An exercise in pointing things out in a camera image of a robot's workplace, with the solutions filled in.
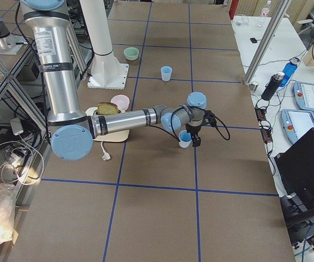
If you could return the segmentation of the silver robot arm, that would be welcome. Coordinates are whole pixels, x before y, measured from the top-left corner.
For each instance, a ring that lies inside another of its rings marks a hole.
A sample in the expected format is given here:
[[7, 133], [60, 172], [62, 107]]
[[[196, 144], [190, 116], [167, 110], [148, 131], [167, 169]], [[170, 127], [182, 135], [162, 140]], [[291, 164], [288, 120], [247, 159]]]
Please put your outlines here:
[[[103, 1], [81, 1], [83, 16], [94, 52], [91, 88], [120, 90], [125, 87], [129, 66], [113, 52]], [[96, 137], [137, 127], [162, 124], [168, 132], [185, 127], [193, 146], [201, 144], [198, 132], [205, 125], [207, 99], [192, 92], [176, 108], [153, 108], [114, 115], [88, 116], [81, 110], [70, 57], [67, 30], [71, 26], [65, 1], [21, 1], [24, 20], [34, 32], [44, 74], [51, 113], [48, 125], [51, 148], [59, 158], [79, 160], [91, 150]]]

